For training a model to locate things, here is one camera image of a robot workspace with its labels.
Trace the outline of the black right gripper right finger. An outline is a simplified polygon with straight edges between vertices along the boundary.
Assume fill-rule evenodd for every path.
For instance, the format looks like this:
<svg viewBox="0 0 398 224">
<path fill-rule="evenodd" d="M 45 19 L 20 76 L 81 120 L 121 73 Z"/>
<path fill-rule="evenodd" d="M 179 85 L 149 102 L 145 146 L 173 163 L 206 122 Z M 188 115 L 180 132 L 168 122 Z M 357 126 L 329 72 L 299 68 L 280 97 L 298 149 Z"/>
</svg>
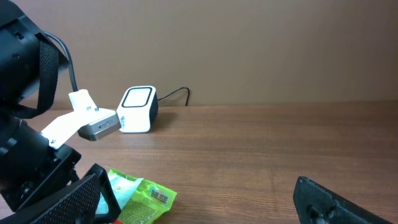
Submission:
<svg viewBox="0 0 398 224">
<path fill-rule="evenodd" d="M 305 176 L 297 179 L 293 201 L 301 224 L 391 224 Z"/>
</svg>

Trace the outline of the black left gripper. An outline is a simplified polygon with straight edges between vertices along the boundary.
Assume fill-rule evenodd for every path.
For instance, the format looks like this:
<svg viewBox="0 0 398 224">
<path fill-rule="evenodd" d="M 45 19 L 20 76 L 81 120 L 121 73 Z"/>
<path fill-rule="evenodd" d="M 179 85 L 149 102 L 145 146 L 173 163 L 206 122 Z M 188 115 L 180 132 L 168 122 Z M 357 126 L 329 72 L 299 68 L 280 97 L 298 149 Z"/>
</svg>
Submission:
<svg viewBox="0 0 398 224">
<path fill-rule="evenodd" d="M 81 159 L 76 150 L 49 140 L 17 118 L 1 118 L 1 195 L 13 212 L 48 197 L 79 177 L 75 164 Z M 115 222 L 121 208 L 111 188 L 106 170 L 94 164 L 86 175 L 95 174 L 108 212 L 95 215 L 93 223 Z"/>
</svg>

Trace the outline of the green snack bag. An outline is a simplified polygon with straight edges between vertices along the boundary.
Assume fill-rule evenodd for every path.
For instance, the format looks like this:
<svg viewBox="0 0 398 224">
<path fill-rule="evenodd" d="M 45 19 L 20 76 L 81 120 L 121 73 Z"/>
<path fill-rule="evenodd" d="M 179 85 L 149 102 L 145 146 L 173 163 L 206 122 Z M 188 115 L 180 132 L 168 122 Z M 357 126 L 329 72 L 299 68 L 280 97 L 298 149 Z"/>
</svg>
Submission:
<svg viewBox="0 0 398 224">
<path fill-rule="evenodd" d="M 124 175 L 124 173 L 116 169 L 109 171 L 109 174 L 113 173 Z M 127 179 L 136 180 L 138 177 L 127 175 Z M 172 208 L 176 196 L 177 193 L 175 191 L 151 180 L 144 179 L 121 210 L 115 222 L 123 224 L 154 223 L 156 219 Z"/>
</svg>

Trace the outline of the white teal wipes packet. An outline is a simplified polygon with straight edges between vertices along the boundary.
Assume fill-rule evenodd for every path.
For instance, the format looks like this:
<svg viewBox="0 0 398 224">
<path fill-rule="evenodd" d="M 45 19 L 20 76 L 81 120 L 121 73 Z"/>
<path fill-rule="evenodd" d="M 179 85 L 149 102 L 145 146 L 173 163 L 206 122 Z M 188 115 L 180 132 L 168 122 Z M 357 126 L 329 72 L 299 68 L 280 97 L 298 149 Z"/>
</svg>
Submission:
<svg viewBox="0 0 398 224">
<path fill-rule="evenodd" d="M 143 178 L 128 180 L 127 175 L 118 175 L 116 173 L 108 174 L 108 179 L 110 181 L 113 194 L 121 210 L 125 207 L 129 199 L 134 195 L 134 192 L 137 190 L 138 186 L 144 180 Z M 101 194 L 95 214 L 102 215 L 108 212 L 109 206 L 107 205 L 103 194 Z"/>
</svg>

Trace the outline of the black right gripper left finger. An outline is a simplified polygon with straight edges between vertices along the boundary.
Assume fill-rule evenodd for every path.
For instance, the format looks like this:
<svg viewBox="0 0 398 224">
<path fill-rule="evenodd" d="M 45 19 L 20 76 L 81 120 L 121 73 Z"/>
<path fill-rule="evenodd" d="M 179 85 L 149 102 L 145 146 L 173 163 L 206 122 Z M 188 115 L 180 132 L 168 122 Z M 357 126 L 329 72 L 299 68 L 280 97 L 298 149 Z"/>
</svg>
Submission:
<svg viewBox="0 0 398 224">
<path fill-rule="evenodd" d="M 51 196 L 3 218 L 1 224 L 94 223 L 100 199 L 96 175 L 88 175 Z"/>
</svg>

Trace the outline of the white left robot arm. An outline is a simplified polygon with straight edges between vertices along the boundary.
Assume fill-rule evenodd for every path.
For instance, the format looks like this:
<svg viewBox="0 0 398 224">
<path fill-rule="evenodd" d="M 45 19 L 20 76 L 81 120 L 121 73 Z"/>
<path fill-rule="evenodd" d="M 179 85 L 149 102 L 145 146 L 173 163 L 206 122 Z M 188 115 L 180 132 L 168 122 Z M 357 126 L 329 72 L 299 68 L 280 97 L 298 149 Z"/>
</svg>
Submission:
<svg viewBox="0 0 398 224">
<path fill-rule="evenodd" d="M 4 223 L 112 223 L 121 213 L 106 170 L 95 164 L 79 177 L 81 156 L 67 144 L 74 134 L 96 141 L 118 130 L 117 112 L 72 81 L 72 112 L 41 131 L 27 124 L 52 107 L 58 76 L 72 68 L 58 37 L 1 0 L 1 195 L 12 210 Z"/>
</svg>

